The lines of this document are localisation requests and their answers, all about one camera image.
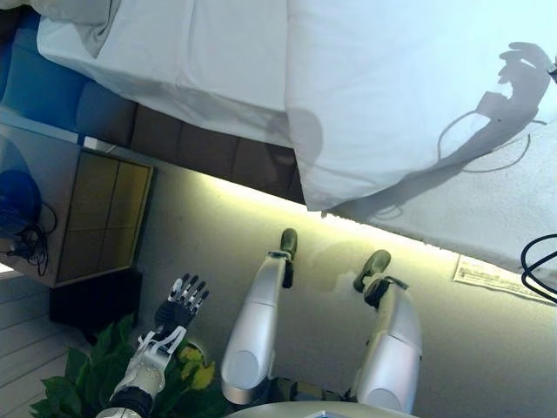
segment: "white bed sheet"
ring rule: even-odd
[[[288,0],[286,111],[327,210],[557,119],[557,3]]]
[[[122,0],[97,60],[69,24],[43,20],[37,43],[48,59],[152,109],[214,131],[292,146],[285,115],[285,6],[286,0],[166,0],[157,7],[150,0]],[[196,24],[204,17],[210,24]],[[554,166],[553,136],[538,138],[507,170],[463,172],[449,180],[432,174],[336,212],[516,270],[521,247],[552,232],[548,225],[557,222],[554,169],[543,168]],[[514,160],[505,156],[490,167]]]
[[[284,105],[286,28],[284,1],[122,0],[97,59],[72,24],[46,18],[37,46],[49,60],[154,110],[292,146]]]

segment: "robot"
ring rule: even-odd
[[[229,416],[409,417],[418,381],[421,332],[408,286],[382,274],[390,256],[381,259],[381,252],[368,260],[354,281],[356,290],[362,292],[364,278],[374,279],[364,299],[378,310],[378,320],[352,387],[344,396],[332,398],[338,401],[315,397],[315,401],[265,403],[273,382],[279,295],[282,287],[292,286],[297,242],[293,229],[283,232],[280,249],[267,254],[232,329],[221,367],[222,392],[240,410]],[[97,418],[148,418],[155,397],[164,388],[164,370],[209,294],[204,288],[197,276],[186,275],[174,283],[155,315],[157,329],[139,338],[138,350],[114,390],[110,407]]]

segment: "wooden cabinet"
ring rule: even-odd
[[[19,257],[0,253],[0,263],[49,287],[130,267],[152,168],[13,127],[0,125],[0,135],[19,150],[58,220],[48,236],[45,275]],[[48,229],[51,222],[43,209],[41,225]]]
[[[151,168],[82,151],[57,283],[129,267]]]

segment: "green plant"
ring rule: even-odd
[[[70,348],[64,376],[43,380],[46,399],[31,405],[36,418],[92,418],[108,408],[112,392],[124,377],[135,349],[128,340],[132,317],[110,324],[98,336],[91,355]],[[225,415],[228,405],[213,381],[214,362],[185,341],[164,377],[152,418],[210,418]]]

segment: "black cable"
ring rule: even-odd
[[[42,206],[45,206],[52,213],[52,227],[49,231],[43,231],[43,228],[35,221],[27,219],[18,210],[15,210],[16,215],[25,225],[24,229],[19,233],[15,233],[19,237],[19,242],[17,242],[16,248],[8,252],[2,252],[10,256],[22,257],[30,265],[37,268],[37,273],[39,276],[43,277],[46,274],[46,269],[49,265],[49,247],[47,237],[57,228],[58,218],[52,206],[45,202],[41,202]]]
[[[52,228],[51,228],[48,232],[45,232],[45,233],[44,233],[45,235],[50,235],[51,233],[54,232],[54,230],[55,230],[56,227],[58,226],[58,216],[56,216],[56,212],[54,212],[54,209],[53,209],[52,206],[50,206],[48,203],[46,203],[46,202],[41,202],[41,204],[42,204],[44,207],[46,207],[46,208],[50,211],[50,213],[52,213],[52,219],[53,219]]]
[[[539,266],[547,263],[548,261],[550,261],[554,258],[557,258],[557,251],[546,255],[542,259],[534,262],[531,266],[529,266],[527,264],[527,261],[526,261],[526,256],[528,254],[528,251],[530,251],[530,249],[533,246],[535,246],[536,244],[538,244],[542,241],[548,240],[548,239],[557,239],[557,233],[552,233],[552,234],[549,234],[549,235],[544,235],[543,237],[533,239],[532,241],[530,241],[524,247],[524,249],[522,250],[522,253],[520,254],[520,263],[522,265],[522,268],[524,268],[524,273],[522,274],[521,279],[522,279],[522,284],[525,287],[527,287],[531,291],[537,293],[538,295],[543,296],[544,298],[546,298],[548,300],[551,300],[553,303],[557,303],[557,289],[554,289],[554,288],[548,286],[546,283],[544,283],[543,281],[538,279],[533,273],[533,271],[536,268],[538,268]],[[528,283],[528,278],[531,279],[538,286],[547,290],[547,292],[544,292],[543,290],[540,290],[539,288],[532,286],[530,283]]]

